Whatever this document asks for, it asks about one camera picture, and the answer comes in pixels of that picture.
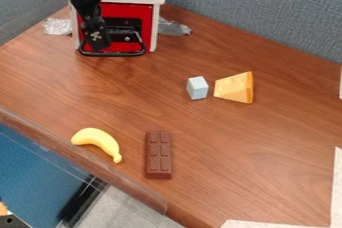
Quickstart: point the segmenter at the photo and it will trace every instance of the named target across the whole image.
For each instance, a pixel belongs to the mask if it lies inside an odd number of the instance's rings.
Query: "foam block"
[[[192,100],[206,98],[209,91],[209,85],[203,76],[188,79],[186,90]]]

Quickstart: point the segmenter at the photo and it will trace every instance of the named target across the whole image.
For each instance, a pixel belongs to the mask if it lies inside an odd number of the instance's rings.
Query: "gray carpet wall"
[[[64,0],[0,0],[0,45],[65,4]]]
[[[168,2],[342,63],[342,0],[168,0]]]
[[[168,0],[168,3],[342,63],[342,0]],[[63,5],[63,0],[0,0],[0,45]]]

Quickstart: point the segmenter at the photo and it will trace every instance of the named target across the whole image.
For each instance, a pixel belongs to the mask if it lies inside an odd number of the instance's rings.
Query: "blue panel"
[[[0,196],[13,213],[34,228],[55,227],[57,214],[88,175],[0,125]]]

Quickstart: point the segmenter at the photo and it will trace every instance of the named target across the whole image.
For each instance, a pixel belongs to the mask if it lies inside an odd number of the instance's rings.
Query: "chocolate piece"
[[[146,138],[147,178],[171,179],[171,134],[149,132]]]

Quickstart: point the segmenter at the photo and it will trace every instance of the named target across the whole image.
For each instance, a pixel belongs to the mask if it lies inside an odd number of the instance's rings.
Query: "wood grain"
[[[226,219],[328,226],[334,147],[342,146],[339,66],[173,6],[162,16],[193,35],[160,36],[158,50],[140,58],[86,58],[70,37],[34,26],[1,47],[0,106],[64,139],[85,127],[109,132],[123,155],[115,167],[164,196],[167,214],[187,227]],[[216,79],[249,70],[254,104],[212,97]],[[193,76],[207,79],[208,99],[189,99]],[[144,178],[147,131],[172,133],[171,180]]]

